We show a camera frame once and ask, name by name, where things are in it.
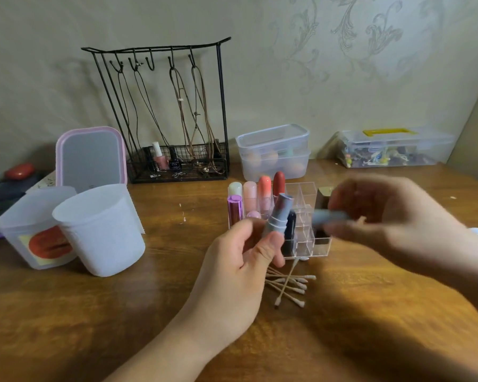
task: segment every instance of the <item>black wire rack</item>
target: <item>black wire rack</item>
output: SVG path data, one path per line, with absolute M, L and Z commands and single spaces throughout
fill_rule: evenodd
M 202 180 L 226 180 L 228 178 L 228 172 L 230 169 L 230 154 L 228 149 L 228 135 L 227 135 L 227 118 L 225 111 L 225 92 L 223 88 L 223 67 L 221 60 L 221 45 L 231 38 L 225 38 L 216 43 L 210 44 L 198 44 L 198 45 L 178 45 L 178 46 L 160 46 L 160 47 L 135 47 L 126 48 L 114 51 L 103 51 L 96 48 L 84 47 L 83 51 L 90 52 L 94 57 L 99 76 L 104 85 L 104 90 L 108 96 L 112 111 L 117 121 L 119 131 L 124 140 L 128 158 L 127 173 L 131 183 L 153 183 L 153 182 L 173 182 L 173 181 L 202 181 Z M 142 94 L 140 84 L 136 78 L 136 75 L 141 79 L 143 85 L 142 95 L 143 101 L 147 106 L 149 114 L 152 115 L 156 126 L 159 128 L 159 124 L 155 118 L 155 112 L 150 104 L 150 98 L 147 93 L 147 88 L 141 76 L 141 66 L 146 63 L 149 70 L 155 70 L 153 52 L 170 52 L 171 57 L 168 57 L 170 67 L 173 69 L 174 51 L 188 51 L 188 57 L 191 61 L 193 68 L 195 65 L 195 58 L 193 57 L 193 50 L 199 48 L 216 47 L 217 55 L 217 72 L 219 77 L 219 87 L 221 96 L 221 109 L 223 115 L 223 133 L 224 140 L 204 144 L 192 144 L 189 145 L 168 145 L 165 140 L 165 146 L 159 145 L 161 152 L 172 164 L 170 169 L 162 170 L 162 166 L 154 160 L 155 153 L 152 146 L 141 147 L 138 139 L 138 112 L 136 111 L 136 105 L 133 101 L 133 96 L 129 90 L 127 80 L 124 76 L 124 62 L 120 60 L 120 55 L 123 57 L 125 54 L 132 54 L 133 59 L 129 55 L 129 65 L 131 66 L 136 84 Z M 145 63 L 138 60 L 137 55 L 140 53 L 147 53 L 150 56 L 145 57 Z M 117 73 L 117 80 L 119 88 L 116 86 L 116 82 L 112 77 L 112 73 Z M 134 129 L 131 127 L 128 106 L 124 98 L 124 92 L 121 85 L 120 77 L 123 77 L 125 85 L 131 101 L 133 103 L 134 110 L 136 111 L 136 141 L 134 139 Z

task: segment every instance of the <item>white plastic cup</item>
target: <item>white plastic cup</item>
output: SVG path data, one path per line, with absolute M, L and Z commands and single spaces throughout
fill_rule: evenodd
M 125 184 L 82 192 L 53 211 L 76 254 L 95 276 L 112 276 L 145 251 L 143 228 Z
M 0 231 L 32 268 L 58 267 L 76 258 L 51 215 L 56 206 L 75 195 L 69 186 L 36 189 L 0 216 Z

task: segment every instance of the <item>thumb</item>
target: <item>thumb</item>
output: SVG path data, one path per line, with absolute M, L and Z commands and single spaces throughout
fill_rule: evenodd
M 382 225 L 363 224 L 357 221 L 325 224 L 324 231 L 330 236 L 365 245 L 374 250 L 384 238 L 384 227 Z
M 280 232 L 270 232 L 251 249 L 246 265 L 265 276 L 274 257 L 281 256 L 281 246 L 284 241 L 285 237 Z

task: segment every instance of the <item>wood grain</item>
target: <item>wood grain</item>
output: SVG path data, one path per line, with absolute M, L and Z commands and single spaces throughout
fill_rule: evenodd
M 130 185 L 147 249 L 116 276 L 91 276 L 77 260 L 32 270 L 0 241 L 0 381 L 97 382 L 159 333 L 227 228 L 226 188 L 244 181 L 232 169 L 228 181 Z M 475 179 L 443 165 L 362 172 L 409 177 L 478 227 Z M 297 181 L 332 186 L 350 173 L 312 160 Z M 199 381 L 478 380 L 478 314 L 455 291 L 340 241 L 295 273 L 318 277 L 306 307 L 275 310 L 266 289 L 253 326 Z

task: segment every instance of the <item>hand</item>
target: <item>hand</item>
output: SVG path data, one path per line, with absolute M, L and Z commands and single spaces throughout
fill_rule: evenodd
M 246 218 L 211 244 L 190 297 L 174 319 L 196 335 L 198 347 L 210 358 L 253 323 L 269 263 L 285 263 L 281 233 L 260 240 L 265 223 Z
M 366 245 L 418 274 L 459 271 L 478 252 L 478 237 L 407 178 L 357 175 L 337 186 L 328 207 L 366 217 L 365 223 L 327 224 L 329 235 Z

